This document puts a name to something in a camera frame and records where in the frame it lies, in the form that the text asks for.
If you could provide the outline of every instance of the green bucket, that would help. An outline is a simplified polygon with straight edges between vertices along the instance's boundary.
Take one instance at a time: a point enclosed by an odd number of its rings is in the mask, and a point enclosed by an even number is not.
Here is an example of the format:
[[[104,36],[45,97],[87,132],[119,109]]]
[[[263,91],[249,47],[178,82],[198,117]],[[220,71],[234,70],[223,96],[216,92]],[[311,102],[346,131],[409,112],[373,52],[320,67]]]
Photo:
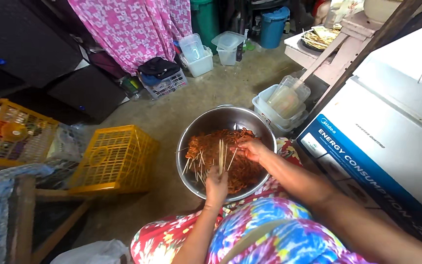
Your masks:
[[[190,0],[191,27],[198,33],[203,45],[216,54],[216,45],[211,40],[219,35],[218,9],[213,0]]]

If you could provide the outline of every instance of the floral dress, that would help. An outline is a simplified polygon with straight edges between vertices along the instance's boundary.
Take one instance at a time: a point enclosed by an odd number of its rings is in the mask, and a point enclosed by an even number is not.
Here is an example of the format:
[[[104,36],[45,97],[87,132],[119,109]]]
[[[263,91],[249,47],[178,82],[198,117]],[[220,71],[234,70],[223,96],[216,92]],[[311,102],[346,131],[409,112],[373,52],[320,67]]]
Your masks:
[[[279,138],[277,143],[279,155],[302,166],[288,139]],[[278,219],[288,222],[261,237],[229,263],[367,263],[360,255],[349,252],[328,229],[314,222],[304,207],[288,198],[279,182],[270,177],[253,195],[226,204],[216,219],[205,263],[218,264],[241,237]],[[164,218],[141,228],[131,242],[135,263],[171,263],[200,213]]]

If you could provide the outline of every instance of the pink curtain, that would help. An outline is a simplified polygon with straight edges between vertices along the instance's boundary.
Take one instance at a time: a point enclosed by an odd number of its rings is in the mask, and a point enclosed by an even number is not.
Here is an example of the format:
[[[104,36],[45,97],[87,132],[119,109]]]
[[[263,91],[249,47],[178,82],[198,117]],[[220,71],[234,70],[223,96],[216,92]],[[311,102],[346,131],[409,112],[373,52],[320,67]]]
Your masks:
[[[94,39],[131,75],[149,59],[173,61],[172,40],[192,33],[189,0],[68,0]]]

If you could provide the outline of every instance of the stainless steel bowl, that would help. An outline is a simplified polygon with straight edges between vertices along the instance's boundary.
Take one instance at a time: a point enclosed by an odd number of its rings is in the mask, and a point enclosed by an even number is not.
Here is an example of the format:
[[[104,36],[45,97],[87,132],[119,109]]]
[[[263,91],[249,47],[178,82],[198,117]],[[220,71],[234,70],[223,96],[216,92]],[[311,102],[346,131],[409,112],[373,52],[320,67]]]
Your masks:
[[[185,158],[187,150],[184,148],[188,147],[190,137],[199,135],[200,133],[208,135],[213,131],[221,129],[235,130],[242,129],[243,127],[252,130],[255,136],[262,139],[266,147],[276,153],[277,146],[273,132],[257,114],[247,108],[231,105],[219,106],[200,115],[185,129],[177,146],[177,170],[185,186],[195,195],[206,199],[206,190],[203,184],[195,181],[195,174],[191,171],[183,175],[181,174],[187,163],[187,159]],[[263,170],[258,176],[258,183],[249,185],[236,194],[227,195],[226,201],[237,201],[251,195],[266,182],[268,177],[269,174],[267,171]]]

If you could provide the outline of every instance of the white appliance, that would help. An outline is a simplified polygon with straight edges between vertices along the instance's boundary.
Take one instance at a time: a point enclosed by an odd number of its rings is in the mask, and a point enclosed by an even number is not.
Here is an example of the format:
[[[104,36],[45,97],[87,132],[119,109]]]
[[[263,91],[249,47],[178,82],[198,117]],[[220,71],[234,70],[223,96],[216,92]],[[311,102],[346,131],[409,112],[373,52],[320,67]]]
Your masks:
[[[422,241],[422,29],[354,74],[297,142],[346,195]]]

